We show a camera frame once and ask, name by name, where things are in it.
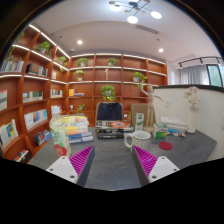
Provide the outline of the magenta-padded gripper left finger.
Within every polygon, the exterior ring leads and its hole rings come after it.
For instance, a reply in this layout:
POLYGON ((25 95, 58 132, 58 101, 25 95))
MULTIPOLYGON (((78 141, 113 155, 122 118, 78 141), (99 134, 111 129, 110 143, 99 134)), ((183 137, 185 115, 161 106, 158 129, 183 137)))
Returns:
POLYGON ((91 145, 70 157, 61 156, 47 171, 84 187, 95 156, 95 146, 91 145))

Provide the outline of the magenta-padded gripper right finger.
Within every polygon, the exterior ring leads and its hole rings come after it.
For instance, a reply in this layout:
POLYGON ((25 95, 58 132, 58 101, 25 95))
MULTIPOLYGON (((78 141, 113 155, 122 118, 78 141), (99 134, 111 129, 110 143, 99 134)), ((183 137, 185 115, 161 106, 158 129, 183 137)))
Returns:
POLYGON ((166 156, 156 157, 135 145, 132 146, 132 156, 142 186, 179 171, 166 156))

